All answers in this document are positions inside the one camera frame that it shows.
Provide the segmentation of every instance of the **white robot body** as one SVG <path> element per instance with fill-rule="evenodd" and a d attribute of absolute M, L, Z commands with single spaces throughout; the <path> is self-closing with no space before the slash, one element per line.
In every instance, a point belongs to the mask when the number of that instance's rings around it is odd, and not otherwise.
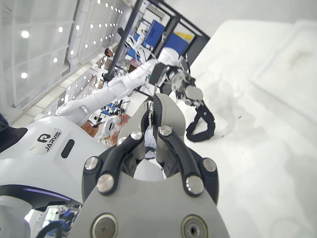
<path fill-rule="evenodd" d="M 104 152 L 103 146 L 63 117 L 47 117 L 26 128 L 23 138 L 1 153 L 0 186 L 22 185 L 25 192 L 40 188 L 52 192 L 52 196 L 59 194 L 65 201 L 83 203 L 85 162 Z M 73 150 L 63 158 L 61 154 L 70 139 L 74 141 Z"/>

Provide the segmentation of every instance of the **ceiling light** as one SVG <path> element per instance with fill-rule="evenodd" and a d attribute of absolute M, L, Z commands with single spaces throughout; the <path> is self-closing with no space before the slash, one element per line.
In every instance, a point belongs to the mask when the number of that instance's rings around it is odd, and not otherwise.
<path fill-rule="evenodd" d="M 28 31 L 23 31 L 23 32 L 21 33 L 21 35 L 22 35 L 23 38 L 28 38 L 28 36 L 29 36 L 30 34 L 28 33 Z"/>

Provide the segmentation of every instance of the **blue panel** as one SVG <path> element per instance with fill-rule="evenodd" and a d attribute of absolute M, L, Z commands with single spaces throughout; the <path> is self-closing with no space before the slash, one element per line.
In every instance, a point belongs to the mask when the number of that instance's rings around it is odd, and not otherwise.
<path fill-rule="evenodd" d="M 161 38 L 164 28 L 165 27 L 157 21 L 153 21 L 145 36 L 145 42 L 154 47 L 157 41 Z"/>
<path fill-rule="evenodd" d="M 173 48 L 175 51 L 178 52 L 179 55 L 181 55 L 187 45 L 188 43 L 185 40 L 173 33 L 170 39 L 167 41 L 165 47 Z"/>

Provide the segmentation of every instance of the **white tabletop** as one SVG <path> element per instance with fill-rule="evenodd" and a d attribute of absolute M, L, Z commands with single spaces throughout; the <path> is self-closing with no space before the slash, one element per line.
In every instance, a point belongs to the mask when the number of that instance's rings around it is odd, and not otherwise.
<path fill-rule="evenodd" d="M 228 21 L 191 66 L 216 130 L 209 141 L 185 142 L 218 165 L 218 209 L 231 238 L 317 237 L 317 128 L 250 82 L 291 29 Z M 195 110 L 177 104 L 188 126 Z"/>

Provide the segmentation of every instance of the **metal screw head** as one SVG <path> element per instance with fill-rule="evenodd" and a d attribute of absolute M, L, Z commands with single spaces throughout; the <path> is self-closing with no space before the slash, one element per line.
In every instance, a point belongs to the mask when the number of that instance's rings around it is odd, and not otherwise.
<path fill-rule="evenodd" d="M 114 178 L 110 174 L 104 174 L 97 181 L 98 191 L 101 193 L 109 192 L 114 185 Z"/>
<path fill-rule="evenodd" d="M 202 218 L 189 215 L 182 222 L 181 233 L 182 238 L 207 238 L 208 228 Z"/>
<path fill-rule="evenodd" d="M 204 183 L 198 176 L 191 175 L 186 179 L 186 187 L 192 194 L 199 195 L 204 190 Z"/>
<path fill-rule="evenodd" d="M 204 168 L 209 172 L 214 172 L 217 169 L 216 163 L 210 158 L 205 158 L 203 160 L 203 165 L 204 165 Z"/>
<path fill-rule="evenodd" d="M 122 144 L 125 139 L 126 139 L 126 137 L 121 137 L 121 138 L 118 140 L 117 145 Z"/>
<path fill-rule="evenodd" d="M 140 131 L 132 132 L 131 138 L 136 141 L 140 140 L 142 138 L 142 132 Z"/>
<path fill-rule="evenodd" d="M 115 238 L 118 235 L 117 219 L 111 214 L 99 216 L 92 227 L 93 238 Z"/>
<path fill-rule="evenodd" d="M 85 162 L 85 169 L 88 171 L 96 169 L 98 165 L 98 158 L 93 156 L 90 157 L 86 162 Z"/>
<path fill-rule="evenodd" d="M 172 134 L 172 129 L 171 129 L 171 127 L 169 127 L 167 125 L 163 125 L 160 127 L 159 132 L 163 136 L 169 136 Z"/>

